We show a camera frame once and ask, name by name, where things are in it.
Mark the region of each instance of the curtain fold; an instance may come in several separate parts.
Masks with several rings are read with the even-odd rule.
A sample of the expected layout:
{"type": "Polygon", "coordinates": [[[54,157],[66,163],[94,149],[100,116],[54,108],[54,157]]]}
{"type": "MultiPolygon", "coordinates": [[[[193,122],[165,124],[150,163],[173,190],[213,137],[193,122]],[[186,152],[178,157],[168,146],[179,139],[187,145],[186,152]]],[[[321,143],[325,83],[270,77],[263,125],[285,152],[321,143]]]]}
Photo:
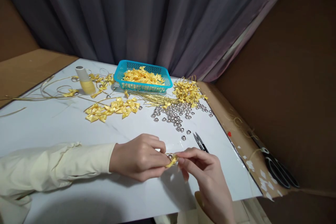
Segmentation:
{"type": "Polygon", "coordinates": [[[12,0],[41,47],[213,81],[268,0],[12,0]]]}

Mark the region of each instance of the white marble table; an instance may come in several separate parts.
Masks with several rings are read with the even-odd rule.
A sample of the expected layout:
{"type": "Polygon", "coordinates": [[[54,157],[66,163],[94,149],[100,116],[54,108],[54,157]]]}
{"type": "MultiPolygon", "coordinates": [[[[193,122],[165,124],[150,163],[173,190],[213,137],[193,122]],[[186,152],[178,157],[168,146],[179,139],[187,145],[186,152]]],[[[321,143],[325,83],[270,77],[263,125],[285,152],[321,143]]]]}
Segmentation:
{"type": "MultiPolygon", "coordinates": [[[[76,75],[75,67],[82,65],[99,73],[101,68],[114,73],[116,66],[79,59],[56,74],[55,79],[76,75]]],[[[70,79],[46,88],[56,93],[61,85],[80,89],[79,83],[70,79]]],[[[173,88],[167,91],[172,95],[173,88]]],[[[95,100],[101,100],[105,94],[95,100]]],[[[125,143],[141,133],[156,135],[164,141],[167,152],[198,147],[193,135],[197,132],[209,152],[218,156],[234,201],[261,196],[261,193],[239,159],[229,139],[215,117],[193,110],[190,120],[182,119],[186,141],[172,124],[154,122],[154,108],[144,108],[125,119],[121,115],[109,116],[106,123],[85,120],[83,110],[92,102],[74,98],[69,100],[14,101],[0,110],[8,114],[23,107],[25,110],[0,118],[0,156],[21,148],[52,146],[60,142],[81,141],[84,145],[109,142],[125,143]]],[[[36,223],[121,223],[142,218],[169,214],[195,208],[193,194],[198,190],[197,181],[191,176],[185,184],[176,167],[167,170],[161,178],[138,183],[117,174],[83,180],[72,186],[48,193],[32,194],[33,202],[26,224],[36,223]]]]}

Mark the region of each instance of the black-handled scissors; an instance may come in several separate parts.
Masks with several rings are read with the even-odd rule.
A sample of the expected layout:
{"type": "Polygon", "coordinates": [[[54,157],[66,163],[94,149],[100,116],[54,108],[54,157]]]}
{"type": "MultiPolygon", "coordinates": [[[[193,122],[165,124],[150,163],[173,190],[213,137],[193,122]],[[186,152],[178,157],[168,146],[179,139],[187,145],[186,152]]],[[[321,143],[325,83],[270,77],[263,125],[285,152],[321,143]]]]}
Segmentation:
{"type": "Polygon", "coordinates": [[[293,175],[287,170],[287,168],[280,163],[273,155],[266,149],[266,147],[255,137],[251,132],[249,135],[253,141],[261,149],[262,154],[265,157],[265,163],[268,171],[273,176],[273,178],[282,186],[289,189],[292,186],[300,188],[299,183],[293,177],[293,175]]]}
{"type": "Polygon", "coordinates": [[[197,132],[195,132],[196,135],[193,133],[194,138],[196,140],[196,142],[198,143],[198,146],[201,148],[202,151],[208,152],[208,149],[205,147],[205,144],[203,143],[202,139],[200,138],[200,136],[197,134],[197,132]]]}

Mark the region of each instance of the right hand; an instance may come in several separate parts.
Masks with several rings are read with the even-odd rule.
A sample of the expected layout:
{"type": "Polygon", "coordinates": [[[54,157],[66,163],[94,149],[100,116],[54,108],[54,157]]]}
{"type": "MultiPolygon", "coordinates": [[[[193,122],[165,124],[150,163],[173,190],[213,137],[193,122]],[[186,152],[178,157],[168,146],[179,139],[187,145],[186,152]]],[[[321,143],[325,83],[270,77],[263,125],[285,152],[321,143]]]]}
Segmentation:
{"type": "Polygon", "coordinates": [[[184,179],[189,179],[189,173],[196,178],[203,210],[210,219],[216,224],[235,223],[231,194],[218,157],[195,147],[176,155],[184,179]]]}
{"type": "Polygon", "coordinates": [[[165,152],[166,145],[158,137],[141,134],[127,143],[115,145],[109,170],[140,182],[160,177],[170,163],[165,152]]]}

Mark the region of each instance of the plastic basket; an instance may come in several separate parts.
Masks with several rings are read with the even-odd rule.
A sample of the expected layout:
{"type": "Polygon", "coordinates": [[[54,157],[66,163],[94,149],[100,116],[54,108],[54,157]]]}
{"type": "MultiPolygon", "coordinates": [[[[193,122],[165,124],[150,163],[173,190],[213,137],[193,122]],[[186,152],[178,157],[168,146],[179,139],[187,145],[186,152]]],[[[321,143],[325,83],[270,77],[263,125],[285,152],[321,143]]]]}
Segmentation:
{"type": "Polygon", "coordinates": [[[117,70],[115,71],[114,79],[119,82],[122,89],[132,89],[132,90],[143,90],[149,92],[165,92],[168,88],[173,86],[172,80],[169,76],[168,70],[162,66],[149,65],[145,63],[121,60],[118,64],[117,70]],[[145,66],[145,70],[149,73],[161,74],[164,79],[164,85],[153,85],[140,82],[128,82],[122,80],[124,77],[124,72],[127,70],[139,69],[139,67],[145,66]]]}

